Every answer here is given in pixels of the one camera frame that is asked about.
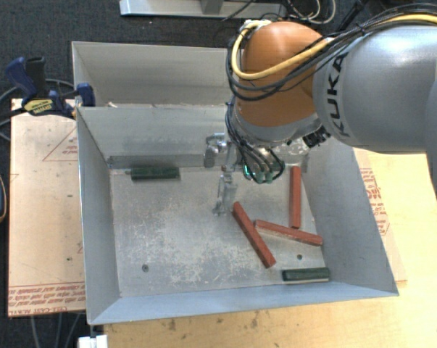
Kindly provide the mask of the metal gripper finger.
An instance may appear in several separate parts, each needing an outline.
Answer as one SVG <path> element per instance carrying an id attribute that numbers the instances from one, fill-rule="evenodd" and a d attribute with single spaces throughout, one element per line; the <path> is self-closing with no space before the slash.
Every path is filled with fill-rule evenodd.
<path id="1" fill-rule="evenodd" d="M 225 183 L 223 191 L 223 206 L 227 211 L 233 209 L 233 203 L 236 198 L 237 185 L 234 183 Z"/>
<path id="2" fill-rule="evenodd" d="M 225 177 L 220 176 L 218 189 L 217 189 L 217 200 L 215 206 L 212 209 L 214 215 L 221 215 L 225 211 Z"/>

